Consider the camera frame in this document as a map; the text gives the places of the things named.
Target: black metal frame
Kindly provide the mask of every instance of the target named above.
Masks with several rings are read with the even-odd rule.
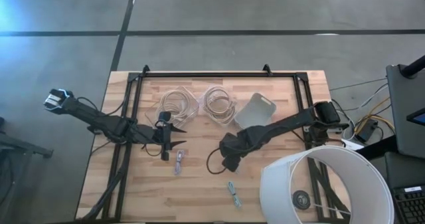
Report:
[[[267,64],[264,66],[263,71],[258,71],[258,72],[149,72],[149,71],[150,71],[149,67],[145,66],[145,68],[143,69],[143,72],[141,73],[131,72],[128,74],[125,100],[124,100],[124,105],[123,105],[122,113],[121,113],[122,116],[126,116],[127,114],[131,87],[133,82],[136,80],[137,84],[136,84],[136,91],[134,96],[134,103],[133,103],[133,110],[131,112],[131,117],[137,118],[137,107],[139,106],[141,85],[144,78],[167,78],[167,77],[169,78],[175,78],[175,77],[292,78],[294,82],[294,87],[295,87],[298,109],[299,110],[304,109],[303,98],[301,96],[301,88],[300,88],[299,82],[302,82],[304,85],[305,95],[307,98],[307,105],[313,106],[313,99],[311,97],[311,90],[309,87],[309,81],[308,81],[308,76],[306,72],[273,73]],[[305,130],[303,130],[303,137],[305,140],[309,140],[309,133],[306,132]],[[118,159],[120,156],[121,145],[115,146],[114,154],[112,156],[110,175],[108,178],[108,187],[105,193],[102,195],[101,200],[99,200],[99,202],[97,202],[96,204],[98,207],[103,209],[101,219],[96,219],[96,216],[99,213],[97,212],[95,213],[95,215],[93,215],[89,219],[77,219],[68,223],[119,223],[120,222],[122,205],[124,202],[129,159],[131,155],[131,146],[132,146],[132,143],[125,144],[126,149],[124,153],[124,158],[118,172],[117,172],[117,168],[118,168]],[[311,149],[312,146],[310,144],[305,144],[305,148],[308,150],[308,149]],[[313,189],[314,202],[318,205],[322,205],[321,198],[320,198],[320,190],[318,186],[318,183],[320,183],[325,191],[331,190],[331,193],[325,193],[325,194],[326,194],[326,200],[327,200],[328,206],[334,208],[335,203],[340,204],[341,201],[338,199],[336,194],[332,192],[331,186],[329,185],[329,176],[327,173],[327,167],[322,163],[320,163],[319,166],[320,166],[320,170],[315,164],[315,161],[311,158],[308,158],[308,167],[309,167],[309,174],[311,179],[311,186]],[[116,210],[114,213],[114,217],[110,217],[109,213],[110,213],[111,194],[113,190],[115,189],[115,187],[118,185],[118,183],[120,183],[120,187],[118,191]],[[337,208],[343,210],[343,208],[341,208],[341,205],[336,205],[336,206]],[[335,211],[329,210],[329,217],[324,216],[323,208],[316,207],[316,211],[317,211],[317,217],[319,222],[326,222],[326,223],[348,223],[349,222],[349,218],[348,219],[346,217],[344,217],[344,219],[337,218],[337,214]]]

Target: keyboard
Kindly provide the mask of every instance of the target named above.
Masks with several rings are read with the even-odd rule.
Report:
[[[425,224],[425,185],[393,190],[398,219],[406,224]]]

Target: white lampshade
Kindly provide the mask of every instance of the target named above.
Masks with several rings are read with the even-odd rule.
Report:
[[[390,190],[378,170],[357,152],[320,146],[281,158],[262,170],[260,202],[268,224],[302,223],[292,203],[291,179],[307,157],[323,162],[341,178],[351,200],[350,224],[394,223]]]

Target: wooden table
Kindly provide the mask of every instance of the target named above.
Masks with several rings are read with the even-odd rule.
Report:
[[[313,101],[330,100],[325,73],[323,71],[307,73]],[[111,112],[120,105],[124,98],[127,77],[128,72],[111,73],[103,112]],[[144,78],[137,116],[139,123],[149,124],[145,112],[159,101],[164,92],[177,86],[184,86],[196,97],[200,97],[212,85],[225,87],[237,99],[239,107],[244,106],[254,92],[260,92],[277,106],[272,117],[273,122],[298,112],[291,78]],[[274,138],[262,149],[246,156],[238,173],[226,171],[220,175],[212,175],[205,165],[207,156],[218,147],[218,142],[226,132],[235,134],[238,129],[235,125],[223,128],[214,123],[203,111],[182,129],[188,132],[173,134],[172,139],[187,142],[170,152],[169,162],[161,161],[159,157],[151,157],[145,150],[141,150],[140,145],[133,145],[122,221],[264,222],[259,199],[261,169],[279,158],[305,150],[304,144],[295,135],[287,133]],[[105,142],[105,137],[97,136],[93,148]],[[156,145],[149,145],[148,148],[151,153],[157,153],[160,149]],[[105,190],[113,149],[113,145],[106,146],[90,158],[77,217],[84,216]],[[182,161],[181,175],[176,177],[173,170],[176,153],[180,149],[185,151],[185,157]],[[221,155],[215,153],[210,160],[211,169],[222,169],[221,161]],[[297,189],[311,194],[307,165],[301,165],[298,169],[293,180]],[[349,206],[342,183],[332,171],[329,175],[332,186],[338,194],[342,193],[340,198]],[[228,181],[234,182],[236,192],[242,200],[240,209],[233,204],[226,186]],[[116,195],[112,199],[111,213],[115,210],[115,202]],[[299,211],[298,214],[302,221],[317,219],[313,207],[307,211]]]

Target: concrete floor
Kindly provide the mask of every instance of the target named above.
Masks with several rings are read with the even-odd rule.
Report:
[[[120,31],[128,0],[0,0],[1,31]],[[410,30],[425,27],[425,0],[135,0],[129,31]],[[13,223],[74,218],[93,135],[43,110],[51,88],[102,105],[118,36],[0,37],[0,116],[14,137],[54,149],[35,157]],[[127,37],[118,70],[325,70],[329,87],[383,78],[389,64],[424,54],[423,35]],[[384,81],[336,90],[344,108]],[[369,107],[388,96],[381,92]],[[368,108],[350,112],[357,119]],[[382,114],[391,118],[391,111]]]

